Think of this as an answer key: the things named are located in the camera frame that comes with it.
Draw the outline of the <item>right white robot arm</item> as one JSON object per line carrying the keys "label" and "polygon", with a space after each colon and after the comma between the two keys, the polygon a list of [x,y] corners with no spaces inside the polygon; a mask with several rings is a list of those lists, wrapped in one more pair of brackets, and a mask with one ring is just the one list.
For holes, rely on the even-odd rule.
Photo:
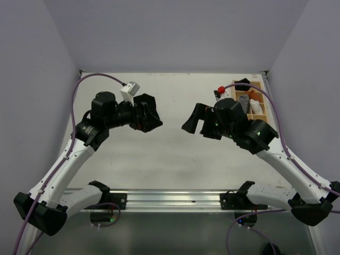
{"label": "right white robot arm", "polygon": [[290,188],[267,187],[246,181],[235,192],[220,195],[223,209],[284,209],[300,222],[316,226],[332,211],[339,182],[330,182],[301,162],[295,154],[286,152],[278,133],[265,121],[250,120],[239,102],[232,98],[219,100],[213,107],[197,103],[182,129],[194,134],[199,120],[205,138],[232,139],[273,167],[291,185]]}

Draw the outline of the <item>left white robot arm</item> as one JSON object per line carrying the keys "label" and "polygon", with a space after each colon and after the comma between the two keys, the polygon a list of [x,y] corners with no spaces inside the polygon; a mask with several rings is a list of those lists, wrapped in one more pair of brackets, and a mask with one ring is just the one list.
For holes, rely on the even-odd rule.
{"label": "left white robot arm", "polygon": [[109,187],[92,181],[69,195],[64,191],[82,165],[109,137],[110,129],[128,125],[144,133],[162,126],[156,100],[146,93],[132,101],[117,103],[111,92],[99,92],[91,102],[71,139],[48,173],[29,193],[18,193],[14,204],[23,220],[55,235],[74,214],[89,207],[106,208],[112,203]]}

